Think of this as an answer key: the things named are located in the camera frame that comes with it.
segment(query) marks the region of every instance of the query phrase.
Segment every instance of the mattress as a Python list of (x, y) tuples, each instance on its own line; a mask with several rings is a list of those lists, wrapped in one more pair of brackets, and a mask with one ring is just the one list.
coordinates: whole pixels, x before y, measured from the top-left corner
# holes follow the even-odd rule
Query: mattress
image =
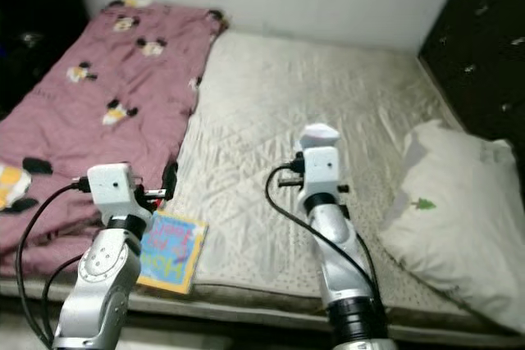
[[(167, 211), (209, 223), (190, 296), (139, 288), (130, 308), (290, 328), (327, 330), (312, 240), (266, 203), (270, 169), (292, 158), (302, 128), (341, 132), (344, 201), (377, 268), (396, 339), (522, 343), (399, 268), (376, 238), (401, 181), (405, 134), (448, 109), (410, 54), (229, 31), (215, 43), (179, 156)], [(296, 190), (272, 190), (299, 214)], [(30, 281), (38, 297), (41, 282)], [(67, 286), (50, 293), (63, 299)], [(2, 293), (16, 291), (2, 282)]]

